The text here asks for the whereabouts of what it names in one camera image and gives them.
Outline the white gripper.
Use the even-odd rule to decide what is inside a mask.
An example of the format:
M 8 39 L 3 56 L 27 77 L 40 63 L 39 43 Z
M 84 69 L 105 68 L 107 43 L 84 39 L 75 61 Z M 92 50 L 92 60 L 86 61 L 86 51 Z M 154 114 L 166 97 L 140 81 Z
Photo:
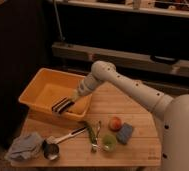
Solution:
M 71 95 L 71 100 L 76 102 L 80 97 L 91 94 L 97 87 L 97 79 L 92 75 L 87 75 L 79 82 L 76 91 Z

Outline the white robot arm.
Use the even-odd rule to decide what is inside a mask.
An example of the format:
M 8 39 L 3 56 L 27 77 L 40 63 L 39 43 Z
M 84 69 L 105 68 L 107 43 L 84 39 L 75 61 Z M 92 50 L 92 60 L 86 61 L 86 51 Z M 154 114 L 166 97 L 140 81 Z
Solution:
M 87 96 L 109 82 L 164 124 L 161 171 L 189 171 L 189 94 L 171 97 L 116 71 L 114 64 L 96 61 L 74 90 L 74 99 Z

